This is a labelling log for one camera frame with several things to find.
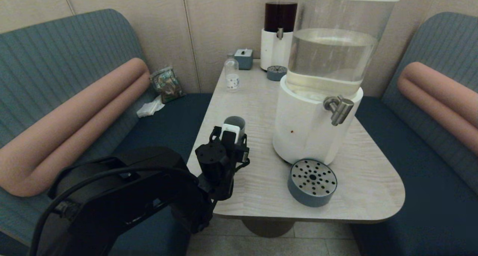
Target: tissue box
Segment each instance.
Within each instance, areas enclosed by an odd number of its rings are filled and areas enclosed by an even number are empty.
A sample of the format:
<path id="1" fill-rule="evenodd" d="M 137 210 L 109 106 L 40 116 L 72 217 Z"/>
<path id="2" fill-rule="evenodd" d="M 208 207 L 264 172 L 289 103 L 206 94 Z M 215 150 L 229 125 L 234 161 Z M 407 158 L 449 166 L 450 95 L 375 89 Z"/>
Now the tissue box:
<path id="1" fill-rule="evenodd" d="M 252 50 L 239 49 L 234 54 L 234 59 L 239 62 L 239 69 L 251 69 L 252 68 Z"/>

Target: beige wall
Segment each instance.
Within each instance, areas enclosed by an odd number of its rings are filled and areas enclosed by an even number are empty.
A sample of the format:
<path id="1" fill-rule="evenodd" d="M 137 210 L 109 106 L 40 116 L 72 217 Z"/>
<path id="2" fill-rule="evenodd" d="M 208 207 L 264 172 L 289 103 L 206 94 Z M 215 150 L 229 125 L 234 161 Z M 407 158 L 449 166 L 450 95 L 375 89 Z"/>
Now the beige wall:
<path id="1" fill-rule="evenodd" d="M 456 12 L 478 16 L 478 0 L 433 0 L 426 19 L 442 12 Z"/>
<path id="2" fill-rule="evenodd" d="M 0 0 L 0 32 L 72 13 L 113 8 L 133 25 L 150 69 L 173 65 L 187 93 L 210 93 L 226 54 L 239 47 L 260 55 L 265 0 Z M 478 0 L 401 0 L 395 5 L 362 84 L 381 96 L 415 30 L 430 16 L 478 16 Z"/>
<path id="3" fill-rule="evenodd" d="M 71 15 L 66 0 L 0 0 L 0 33 Z"/>
<path id="4" fill-rule="evenodd" d="M 151 71 L 172 65 L 187 93 L 199 91 L 184 0 L 70 0 L 76 14 L 112 8 L 131 23 Z"/>

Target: label on bottle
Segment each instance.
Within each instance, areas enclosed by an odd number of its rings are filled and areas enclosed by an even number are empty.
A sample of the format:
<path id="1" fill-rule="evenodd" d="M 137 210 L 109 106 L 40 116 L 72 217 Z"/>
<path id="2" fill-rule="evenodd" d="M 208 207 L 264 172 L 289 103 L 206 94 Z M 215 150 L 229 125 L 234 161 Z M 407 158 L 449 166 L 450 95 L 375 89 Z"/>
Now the label on bottle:
<path id="1" fill-rule="evenodd" d="M 228 90 L 235 90 L 239 88 L 239 75 L 227 74 L 226 75 L 226 87 Z"/>

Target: snack bag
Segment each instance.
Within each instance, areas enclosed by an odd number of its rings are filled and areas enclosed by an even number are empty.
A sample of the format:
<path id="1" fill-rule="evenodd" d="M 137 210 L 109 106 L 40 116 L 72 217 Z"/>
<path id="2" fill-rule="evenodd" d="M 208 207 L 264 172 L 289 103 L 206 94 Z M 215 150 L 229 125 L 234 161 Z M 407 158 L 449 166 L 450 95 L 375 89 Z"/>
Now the snack bag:
<path id="1" fill-rule="evenodd" d="M 173 67 L 154 72 L 150 76 L 150 81 L 156 92 L 160 93 L 163 104 L 186 95 L 176 79 Z"/>

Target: small glass bottle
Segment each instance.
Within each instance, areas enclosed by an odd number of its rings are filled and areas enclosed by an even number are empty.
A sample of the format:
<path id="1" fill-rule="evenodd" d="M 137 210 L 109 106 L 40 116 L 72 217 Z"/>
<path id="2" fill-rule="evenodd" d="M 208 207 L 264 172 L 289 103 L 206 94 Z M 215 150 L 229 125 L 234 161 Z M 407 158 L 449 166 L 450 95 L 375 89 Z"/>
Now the small glass bottle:
<path id="1" fill-rule="evenodd" d="M 239 62 L 234 59 L 234 54 L 228 54 L 224 62 L 224 74 L 226 76 L 226 90 L 234 93 L 239 90 Z"/>

